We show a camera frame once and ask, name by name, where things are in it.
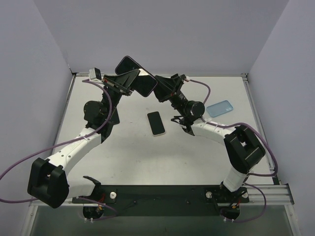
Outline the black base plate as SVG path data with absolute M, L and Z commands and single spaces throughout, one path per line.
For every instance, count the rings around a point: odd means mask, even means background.
M 98 201 L 119 216 L 217 216 L 222 208 L 239 216 L 239 204 L 249 202 L 245 187 L 230 192 L 222 185 L 100 185 L 74 204 Z

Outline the phone in white case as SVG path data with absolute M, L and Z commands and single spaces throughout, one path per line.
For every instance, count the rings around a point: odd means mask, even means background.
M 164 128 L 160 113 L 158 111 L 148 113 L 147 118 L 148 118 L 153 136 L 165 134 L 165 128 Z

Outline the light blue phone case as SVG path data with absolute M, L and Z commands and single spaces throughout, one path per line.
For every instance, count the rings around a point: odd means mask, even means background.
M 206 111 L 210 117 L 215 118 L 233 111 L 233 106 L 229 101 L 224 100 L 206 107 Z

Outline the black smartphone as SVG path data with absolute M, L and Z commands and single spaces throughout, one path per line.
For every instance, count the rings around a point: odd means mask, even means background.
M 119 114 L 117 109 L 115 109 L 111 115 L 111 118 L 108 121 L 108 124 L 117 125 L 119 123 L 120 123 Z

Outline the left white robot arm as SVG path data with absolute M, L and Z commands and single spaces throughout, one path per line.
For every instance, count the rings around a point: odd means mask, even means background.
M 110 136 L 113 126 L 119 124 L 117 105 L 123 95 L 131 95 L 132 84 L 140 72 L 134 69 L 121 75 L 101 76 L 97 68 L 90 69 L 85 82 L 102 89 L 102 100 L 86 102 L 83 111 L 87 124 L 73 141 L 64 143 L 61 150 L 46 159 L 38 158 L 32 163 L 27 187 L 31 196 L 52 208 L 58 208 L 68 198 L 85 197 L 92 203 L 99 200 L 99 181 L 89 176 L 70 181 L 67 176 L 84 156 Z

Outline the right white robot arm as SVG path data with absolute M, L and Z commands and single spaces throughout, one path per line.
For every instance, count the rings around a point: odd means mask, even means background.
M 245 182 L 253 167 L 265 156 L 266 151 L 254 131 L 243 124 L 228 127 L 203 117 L 205 105 L 200 101 L 188 100 L 181 92 L 187 77 L 175 74 L 170 78 L 156 76 L 154 94 L 159 102 L 169 101 L 179 115 L 172 122 L 192 135 L 215 141 L 225 146 L 231 169 L 223 180 L 230 192 L 237 191 Z

